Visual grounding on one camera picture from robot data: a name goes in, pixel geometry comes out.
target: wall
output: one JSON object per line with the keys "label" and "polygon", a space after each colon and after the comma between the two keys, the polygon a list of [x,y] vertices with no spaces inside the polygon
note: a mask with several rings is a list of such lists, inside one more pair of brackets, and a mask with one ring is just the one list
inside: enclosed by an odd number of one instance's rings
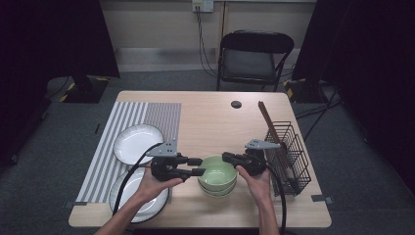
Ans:
{"label": "wall", "polygon": [[[103,1],[114,48],[198,48],[198,21],[190,1]],[[230,2],[225,29],[279,31],[300,48],[314,3]],[[223,2],[202,14],[205,46],[215,48],[221,35]]]}

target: person's arm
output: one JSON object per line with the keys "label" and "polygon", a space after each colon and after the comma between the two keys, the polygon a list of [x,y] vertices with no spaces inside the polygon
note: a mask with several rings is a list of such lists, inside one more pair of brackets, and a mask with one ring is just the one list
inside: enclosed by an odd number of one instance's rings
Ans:
{"label": "person's arm", "polygon": [[279,235],[277,217],[271,199],[271,173],[266,169],[260,176],[251,177],[242,166],[237,165],[236,169],[247,181],[248,188],[258,207],[259,234]]}
{"label": "person's arm", "polygon": [[154,178],[151,169],[146,167],[137,191],[95,234],[122,234],[143,205],[153,200],[163,189],[174,187],[180,183],[183,183],[181,178],[160,182]]}

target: black wire basket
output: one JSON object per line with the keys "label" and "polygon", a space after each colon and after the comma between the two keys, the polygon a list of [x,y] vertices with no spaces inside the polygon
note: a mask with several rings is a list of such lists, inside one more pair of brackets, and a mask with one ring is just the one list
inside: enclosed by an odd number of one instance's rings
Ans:
{"label": "black wire basket", "polygon": [[[278,149],[265,150],[269,166],[279,175],[285,195],[298,195],[311,181],[308,173],[308,159],[299,136],[294,132],[289,121],[273,121],[277,135],[281,141]],[[274,143],[269,130],[265,141]],[[280,195],[277,179],[272,176],[275,197]]]}

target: forearm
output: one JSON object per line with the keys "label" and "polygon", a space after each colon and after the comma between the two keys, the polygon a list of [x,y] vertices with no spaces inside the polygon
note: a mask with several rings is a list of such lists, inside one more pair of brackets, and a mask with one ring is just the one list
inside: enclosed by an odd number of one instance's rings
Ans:
{"label": "forearm", "polygon": [[275,216],[274,205],[271,200],[261,202],[258,205],[259,213],[259,234],[279,235],[277,217]]}
{"label": "forearm", "polygon": [[139,198],[131,197],[122,208],[106,223],[102,226],[95,234],[122,234],[127,226],[130,224],[134,215],[140,210],[145,204]]}

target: green bowl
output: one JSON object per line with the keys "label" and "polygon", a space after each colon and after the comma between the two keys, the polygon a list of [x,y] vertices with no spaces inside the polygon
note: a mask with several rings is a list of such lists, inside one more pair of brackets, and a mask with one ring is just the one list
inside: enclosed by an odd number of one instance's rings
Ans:
{"label": "green bowl", "polygon": [[222,160],[222,156],[209,156],[204,159],[199,168],[205,168],[205,173],[199,176],[201,186],[211,192],[223,191],[236,182],[236,169]]}
{"label": "green bowl", "polygon": [[206,189],[202,184],[201,184],[201,181],[199,181],[199,186],[201,187],[201,189],[206,193],[206,194],[208,194],[209,196],[212,196],[212,197],[214,197],[214,198],[222,198],[222,197],[225,197],[225,196],[227,196],[227,195],[229,195],[231,192],[232,192],[232,190],[235,188],[235,185],[236,185],[236,181],[235,182],[233,182],[232,184],[231,184],[231,186],[229,187],[229,188],[227,188],[227,189],[224,189],[224,190],[221,190],[221,191],[209,191],[208,189]]}

